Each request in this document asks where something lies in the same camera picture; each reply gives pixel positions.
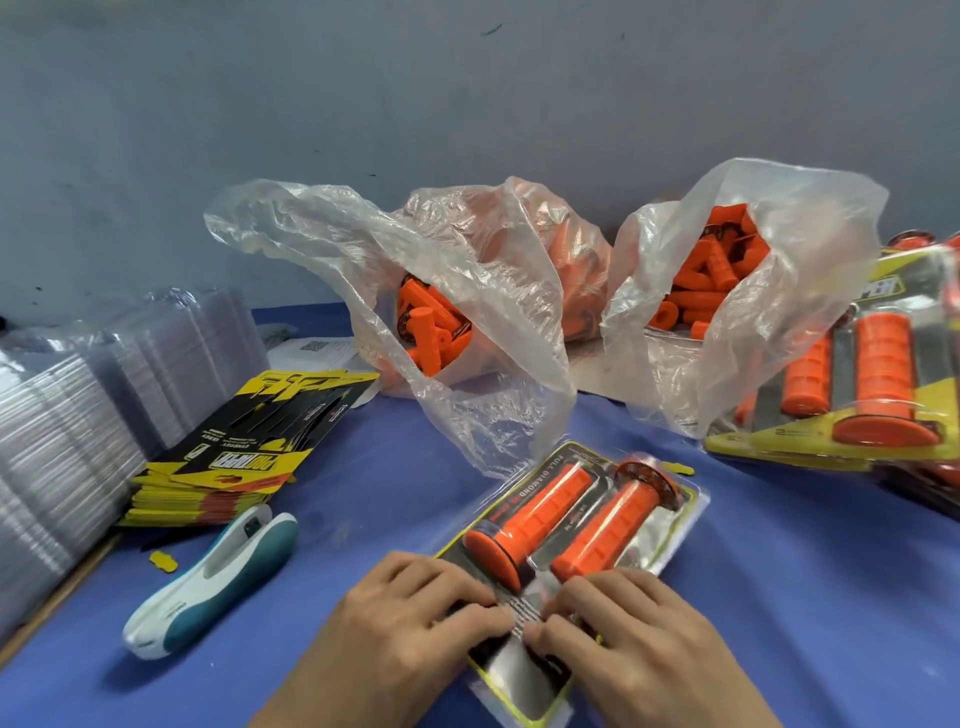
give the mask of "clear plastic bag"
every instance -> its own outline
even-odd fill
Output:
[[[731,159],[679,203],[642,207],[613,249],[604,348],[641,419],[703,437],[710,423],[803,353],[857,298],[879,256],[887,190],[850,172]],[[717,309],[700,342],[646,327],[715,206],[746,203],[770,254]]]
[[[349,187],[259,180],[226,190],[204,219],[217,239],[313,271],[347,303],[355,345],[386,394],[427,418],[487,475],[548,452],[575,401],[563,291],[520,181],[414,192],[391,215]],[[472,322],[467,349],[424,376],[396,336],[406,274]]]

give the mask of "packaged grips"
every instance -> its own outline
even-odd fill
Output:
[[[943,246],[877,262],[847,313],[715,425],[708,450],[853,461],[960,455],[954,321],[957,277]]]
[[[471,511],[437,557],[490,585],[516,614],[513,633],[470,652],[474,691],[503,725],[556,727],[571,715],[569,670],[527,650],[522,623],[539,620],[574,576],[660,573],[708,502],[650,455],[613,460],[567,441]]]

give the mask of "blue table surface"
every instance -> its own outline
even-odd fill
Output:
[[[339,304],[256,318],[349,334]],[[958,724],[960,524],[862,476],[719,462],[599,397],[579,396],[568,433],[696,469],[713,500],[663,578],[712,620],[785,725]],[[298,551],[200,643],[154,663],[124,650],[127,618],[173,578],[135,533],[0,672],[0,725],[242,725],[367,569],[390,549],[430,548],[493,485],[414,401],[382,396],[351,412],[297,476],[273,506],[299,519]],[[167,550],[186,567],[213,538]],[[574,725],[597,720],[577,703]],[[466,677],[423,725],[454,721],[496,725]]]

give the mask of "hand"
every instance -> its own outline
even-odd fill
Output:
[[[446,619],[455,602],[468,605]],[[514,613],[460,567],[391,553],[333,610],[255,728],[406,728]]]
[[[566,619],[595,629],[602,646]],[[782,728],[703,615],[646,571],[570,579],[523,637],[556,655],[613,728]]]

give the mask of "stack of backing cards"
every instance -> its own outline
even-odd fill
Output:
[[[121,525],[232,521],[290,479],[377,374],[267,371],[147,464]]]
[[[143,453],[76,354],[0,354],[0,636],[123,512]]]

